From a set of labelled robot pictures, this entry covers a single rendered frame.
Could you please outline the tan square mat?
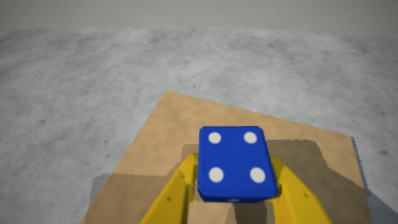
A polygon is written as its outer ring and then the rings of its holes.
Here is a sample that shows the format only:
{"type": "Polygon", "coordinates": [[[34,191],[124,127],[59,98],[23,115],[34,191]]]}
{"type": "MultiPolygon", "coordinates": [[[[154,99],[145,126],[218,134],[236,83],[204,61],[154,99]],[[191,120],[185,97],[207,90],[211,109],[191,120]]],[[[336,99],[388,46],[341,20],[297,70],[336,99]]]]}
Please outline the tan square mat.
{"type": "MultiPolygon", "coordinates": [[[[259,126],[333,224],[373,224],[349,135],[167,90],[79,224],[140,224],[203,126],[259,126]]],[[[272,202],[204,202],[197,185],[187,224],[275,224],[272,202]]]]}

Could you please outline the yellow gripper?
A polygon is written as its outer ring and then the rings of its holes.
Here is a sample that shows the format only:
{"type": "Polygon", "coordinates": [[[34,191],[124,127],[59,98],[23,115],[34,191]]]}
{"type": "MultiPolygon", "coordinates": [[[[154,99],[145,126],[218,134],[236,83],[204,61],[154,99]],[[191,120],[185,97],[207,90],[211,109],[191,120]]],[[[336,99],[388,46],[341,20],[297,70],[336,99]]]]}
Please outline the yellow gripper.
{"type": "MultiPolygon", "coordinates": [[[[174,173],[140,224],[187,224],[194,202],[198,155],[190,154],[174,173]]],[[[269,154],[278,193],[273,202],[276,224],[332,224],[317,196],[276,156],[269,154]]]]}

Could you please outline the blue die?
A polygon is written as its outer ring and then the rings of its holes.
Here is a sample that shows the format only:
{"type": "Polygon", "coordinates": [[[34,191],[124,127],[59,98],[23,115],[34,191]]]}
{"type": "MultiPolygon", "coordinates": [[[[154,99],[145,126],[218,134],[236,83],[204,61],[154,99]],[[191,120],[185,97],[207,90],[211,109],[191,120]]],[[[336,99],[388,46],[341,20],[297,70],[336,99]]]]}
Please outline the blue die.
{"type": "Polygon", "coordinates": [[[198,193],[204,202],[258,203],[278,187],[259,126],[203,126],[199,130],[198,193]]]}

